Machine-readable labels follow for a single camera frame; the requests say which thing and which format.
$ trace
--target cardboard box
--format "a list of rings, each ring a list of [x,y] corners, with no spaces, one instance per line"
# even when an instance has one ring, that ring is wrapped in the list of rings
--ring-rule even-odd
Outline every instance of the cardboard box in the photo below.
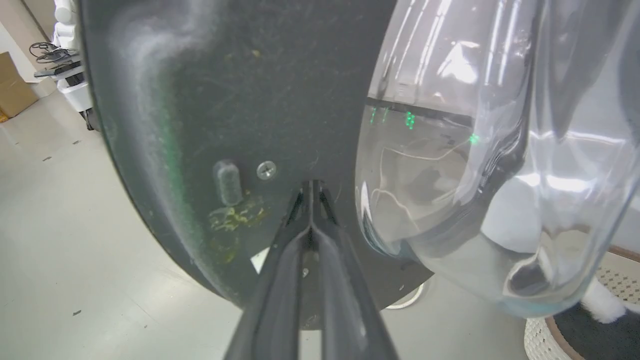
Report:
[[[0,54],[0,113],[12,118],[38,100],[15,68],[9,53]]]

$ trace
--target wheel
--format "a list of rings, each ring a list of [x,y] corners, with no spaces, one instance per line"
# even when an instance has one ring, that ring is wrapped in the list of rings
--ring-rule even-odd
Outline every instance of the wheel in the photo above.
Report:
[[[98,132],[100,131],[99,126],[97,126],[98,118],[96,114],[93,112],[93,108],[88,108],[87,110],[80,111],[80,116],[82,116],[82,118],[86,122],[87,130],[89,131],[97,130]]]

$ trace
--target screw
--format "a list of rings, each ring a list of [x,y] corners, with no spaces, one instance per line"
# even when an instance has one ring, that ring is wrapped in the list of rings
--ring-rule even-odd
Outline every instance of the screw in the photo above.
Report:
[[[273,161],[265,161],[258,165],[258,169],[255,171],[260,180],[271,179],[276,174],[276,165]]]

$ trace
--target gray floor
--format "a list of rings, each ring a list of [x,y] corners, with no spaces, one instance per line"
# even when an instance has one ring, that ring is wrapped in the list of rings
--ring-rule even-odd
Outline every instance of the gray floor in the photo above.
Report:
[[[57,93],[0,124],[0,359],[221,359],[240,310],[163,252],[99,136]],[[383,316],[403,359],[526,359],[523,320],[437,276]]]

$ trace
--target clear plastic bottle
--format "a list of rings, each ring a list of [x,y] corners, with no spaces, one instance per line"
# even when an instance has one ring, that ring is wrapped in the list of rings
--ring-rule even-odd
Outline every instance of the clear plastic bottle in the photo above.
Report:
[[[364,111],[362,229],[524,317],[584,293],[638,179],[640,1],[398,3]]]

